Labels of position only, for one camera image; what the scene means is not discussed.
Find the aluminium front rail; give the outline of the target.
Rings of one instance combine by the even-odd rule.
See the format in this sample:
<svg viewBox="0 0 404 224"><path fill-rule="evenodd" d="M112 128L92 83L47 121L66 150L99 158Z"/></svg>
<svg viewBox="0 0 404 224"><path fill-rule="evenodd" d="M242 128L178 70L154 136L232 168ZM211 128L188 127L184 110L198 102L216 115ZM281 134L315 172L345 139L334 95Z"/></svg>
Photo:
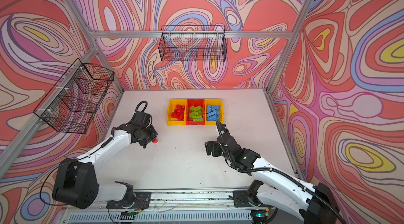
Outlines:
<svg viewBox="0 0 404 224"><path fill-rule="evenodd" d="M259 200L268 205L264 208L236 208L230 195L234 190L247 190L256 192ZM208 188L208 189L173 189L173 190L146 190L151 192L151 200L148 209L142 211L203 211L203 210L258 210L279 209L291 215L301 217L300 210L308 210L309 204L314 201L314 196L310 192L306 192L297 187L291 191L291 195L285 192L267 186L261 185L258 189L247 188ZM107 201L99 201L85 208L85 211L91 210L110 210L111 212L138 212L135 209L107 209Z"/></svg>

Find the green lego brick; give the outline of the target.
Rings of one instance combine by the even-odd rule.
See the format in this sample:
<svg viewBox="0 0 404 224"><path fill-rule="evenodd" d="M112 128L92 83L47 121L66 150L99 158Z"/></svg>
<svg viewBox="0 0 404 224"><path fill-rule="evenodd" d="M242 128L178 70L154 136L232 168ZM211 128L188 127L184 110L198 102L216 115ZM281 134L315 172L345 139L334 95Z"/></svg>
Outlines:
<svg viewBox="0 0 404 224"><path fill-rule="evenodd" d="M202 111L203 111L203 107L202 107L202 106L197 106L197 107L191 106L191 107L189 108L189 110L192 111L192 112L202 112Z"/></svg>
<svg viewBox="0 0 404 224"><path fill-rule="evenodd" d="M190 118L193 118L195 116L202 116L202 114L203 114L202 112L196 111L196 112L190 112L188 115Z"/></svg>

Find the red plastic bin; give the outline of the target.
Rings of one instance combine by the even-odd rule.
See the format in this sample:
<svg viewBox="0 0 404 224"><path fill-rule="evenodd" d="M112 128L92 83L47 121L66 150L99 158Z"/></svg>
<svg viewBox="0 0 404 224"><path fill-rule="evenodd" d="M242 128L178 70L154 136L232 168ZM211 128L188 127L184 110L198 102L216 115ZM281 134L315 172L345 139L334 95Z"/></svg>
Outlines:
<svg viewBox="0 0 404 224"><path fill-rule="evenodd" d="M203 121L193 121L193 118L189 117L189 113L192 112L189 110L191 106L197 107L197 106L202 106L203 111L202 111L202 118ZM187 126L204 126L205 125L205 103L203 99L187 99L187 104L186 104L186 125Z"/></svg>

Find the small green lego front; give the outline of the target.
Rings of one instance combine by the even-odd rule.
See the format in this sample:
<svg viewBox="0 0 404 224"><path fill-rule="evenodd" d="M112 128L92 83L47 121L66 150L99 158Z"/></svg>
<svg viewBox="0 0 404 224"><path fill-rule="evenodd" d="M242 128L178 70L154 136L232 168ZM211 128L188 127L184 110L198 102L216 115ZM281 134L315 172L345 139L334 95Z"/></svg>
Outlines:
<svg viewBox="0 0 404 224"><path fill-rule="evenodd" d="M203 121L202 116L195 116L193 117L193 121Z"/></svg>

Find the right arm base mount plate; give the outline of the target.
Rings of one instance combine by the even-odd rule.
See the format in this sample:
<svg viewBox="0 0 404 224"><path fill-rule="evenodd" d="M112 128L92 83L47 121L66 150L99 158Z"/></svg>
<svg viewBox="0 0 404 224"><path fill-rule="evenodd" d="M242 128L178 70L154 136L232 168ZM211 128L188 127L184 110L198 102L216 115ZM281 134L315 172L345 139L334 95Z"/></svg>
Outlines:
<svg viewBox="0 0 404 224"><path fill-rule="evenodd" d="M266 208L268 205L263 204L256 192L247 190L234 190L233 194L229 196L233 201L236 208Z"/></svg>

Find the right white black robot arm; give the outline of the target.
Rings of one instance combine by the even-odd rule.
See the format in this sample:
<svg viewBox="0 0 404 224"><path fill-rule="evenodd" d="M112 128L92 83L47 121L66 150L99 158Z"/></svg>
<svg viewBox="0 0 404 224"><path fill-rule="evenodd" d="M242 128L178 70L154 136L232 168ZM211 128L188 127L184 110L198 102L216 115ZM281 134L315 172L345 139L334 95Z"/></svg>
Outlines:
<svg viewBox="0 0 404 224"><path fill-rule="evenodd" d="M247 190L249 205L275 207L305 224L346 223L327 185L314 185L278 169L257 152L242 148L226 125L215 123L218 138L205 143L206 153L224 157L231 169L254 178Z"/></svg>

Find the left yellow plastic bin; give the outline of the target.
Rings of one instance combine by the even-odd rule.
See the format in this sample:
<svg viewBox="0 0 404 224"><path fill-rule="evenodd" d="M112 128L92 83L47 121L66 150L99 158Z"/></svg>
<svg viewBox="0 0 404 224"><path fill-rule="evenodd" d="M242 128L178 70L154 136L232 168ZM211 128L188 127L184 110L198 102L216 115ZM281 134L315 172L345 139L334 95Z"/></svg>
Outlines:
<svg viewBox="0 0 404 224"><path fill-rule="evenodd" d="M167 108L167 114L166 114L166 120L167 120L168 126L185 126L186 125L186 104L187 104L186 99L171 99L169 101L168 108ZM185 106L184 121L179 121L177 119L171 118L171 113L174 112L176 105Z"/></svg>

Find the blue lego brick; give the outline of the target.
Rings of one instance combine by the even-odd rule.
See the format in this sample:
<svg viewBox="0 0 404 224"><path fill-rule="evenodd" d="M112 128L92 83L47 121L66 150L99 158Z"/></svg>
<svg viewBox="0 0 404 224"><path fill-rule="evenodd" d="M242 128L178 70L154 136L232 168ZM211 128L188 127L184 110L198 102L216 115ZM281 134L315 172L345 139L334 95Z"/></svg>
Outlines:
<svg viewBox="0 0 404 224"><path fill-rule="evenodd" d="M207 113L211 113L214 111L220 111L221 107L217 105L207 105Z"/></svg>
<svg viewBox="0 0 404 224"><path fill-rule="evenodd" d="M216 120L220 120L220 118L218 116L207 117L207 121L216 121Z"/></svg>
<svg viewBox="0 0 404 224"><path fill-rule="evenodd" d="M214 110L207 114L207 118L210 118L210 117L220 117L220 112Z"/></svg>

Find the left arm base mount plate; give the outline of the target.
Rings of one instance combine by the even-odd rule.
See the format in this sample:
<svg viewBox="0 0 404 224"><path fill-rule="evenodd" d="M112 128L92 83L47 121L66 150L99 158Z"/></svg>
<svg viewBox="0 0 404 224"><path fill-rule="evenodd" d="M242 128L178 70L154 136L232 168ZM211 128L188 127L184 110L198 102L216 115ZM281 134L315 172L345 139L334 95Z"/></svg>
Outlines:
<svg viewBox="0 0 404 224"><path fill-rule="evenodd" d="M136 191L129 198L125 196L120 201L108 201L106 208L145 210L149 208L151 195L150 191Z"/></svg>

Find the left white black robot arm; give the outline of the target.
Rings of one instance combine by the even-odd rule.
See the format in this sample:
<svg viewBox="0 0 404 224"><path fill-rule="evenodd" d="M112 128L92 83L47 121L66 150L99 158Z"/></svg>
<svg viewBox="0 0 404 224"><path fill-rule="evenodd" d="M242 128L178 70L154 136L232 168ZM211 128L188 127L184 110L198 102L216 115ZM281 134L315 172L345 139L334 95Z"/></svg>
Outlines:
<svg viewBox="0 0 404 224"><path fill-rule="evenodd" d="M136 201L131 184L116 181L100 184L97 174L121 150L131 144L146 148L157 139L153 118L146 113L147 101L141 101L129 122L114 127L99 145L76 158L66 158L57 168L52 199L79 209L93 203L108 202L112 207L133 208Z"/></svg>

